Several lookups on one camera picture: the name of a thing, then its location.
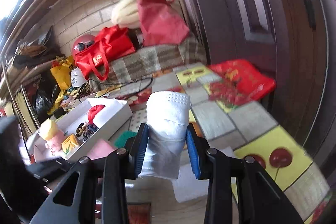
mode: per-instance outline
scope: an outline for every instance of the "white cap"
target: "white cap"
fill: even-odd
[[[73,88],[77,88],[79,86],[82,86],[84,83],[86,83],[86,79],[83,76],[83,73],[81,72],[79,67],[75,67],[71,71],[71,84]]]

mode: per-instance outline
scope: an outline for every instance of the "yellow bag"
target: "yellow bag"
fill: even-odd
[[[56,58],[50,72],[54,76],[59,88],[67,90],[71,87],[70,72],[74,68],[72,56],[67,59]]]

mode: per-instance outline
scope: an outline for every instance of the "dark red non-woven bag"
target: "dark red non-woven bag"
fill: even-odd
[[[86,79],[93,71],[99,80],[106,80],[110,72],[110,61],[135,52],[127,32],[128,28],[119,28],[118,25],[105,27],[95,37],[93,45],[75,54],[75,64]],[[105,67],[104,75],[97,70],[101,65]]]
[[[144,46],[179,45],[189,28],[170,5],[175,0],[138,0],[140,28]]]

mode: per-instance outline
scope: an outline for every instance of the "metal screw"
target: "metal screw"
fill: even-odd
[[[85,164],[85,163],[87,163],[89,161],[89,157],[81,157],[80,159],[79,159],[79,163],[80,164]]]
[[[123,154],[125,154],[126,152],[127,152],[126,148],[119,148],[119,149],[117,150],[117,154],[118,154],[118,155],[123,155]]]
[[[217,149],[216,149],[216,148],[209,148],[209,149],[207,150],[207,153],[208,153],[209,155],[215,155],[215,154],[217,153]]]
[[[246,160],[246,162],[248,162],[249,164],[254,163],[254,157],[247,156],[247,157],[245,158],[245,160]]]

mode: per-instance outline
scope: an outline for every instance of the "plaid fabric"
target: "plaid fabric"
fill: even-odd
[[[206,64],[206,55],[203,45],[191,35],[178,46],[144,47],[110,62],[110,73],[105,81],[100,81],[93,72],[90,73],[90,89],[91,92],[97,92],[115,84],[132,82],[156,71],[196,62]],[[103,66],[97,69],[104,74]]]

